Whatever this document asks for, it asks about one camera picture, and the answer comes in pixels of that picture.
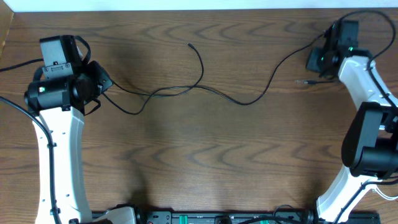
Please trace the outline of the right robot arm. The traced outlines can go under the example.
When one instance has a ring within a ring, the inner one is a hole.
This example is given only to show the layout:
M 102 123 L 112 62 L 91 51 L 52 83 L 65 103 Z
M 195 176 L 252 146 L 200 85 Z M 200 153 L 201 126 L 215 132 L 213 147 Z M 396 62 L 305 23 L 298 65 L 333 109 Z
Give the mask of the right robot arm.
M 375 57 L 358 47 L 357 21 L 338 20 L 325 32 L 307 69 L 337 78 L 348 90 L 357 113 L 341 147 L 343 167 L 317 198 L 316 223 L 346 223 L 370 190 L 391 185 L 397 172 L 397 98 L 377 72 Z

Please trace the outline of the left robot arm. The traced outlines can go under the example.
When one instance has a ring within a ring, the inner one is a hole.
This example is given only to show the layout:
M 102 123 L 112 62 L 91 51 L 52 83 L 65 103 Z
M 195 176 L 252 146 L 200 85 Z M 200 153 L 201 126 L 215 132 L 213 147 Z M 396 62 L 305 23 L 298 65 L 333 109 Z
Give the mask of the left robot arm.
M 85 105 L 103 94 L 109 75 L 82 55 L 77 35 L 40 40 L 44 66 L 24 94 L 39 145 L 40 202 L 36 223 L 90 223 L 93 215 L 83 181 L 81 142 Z

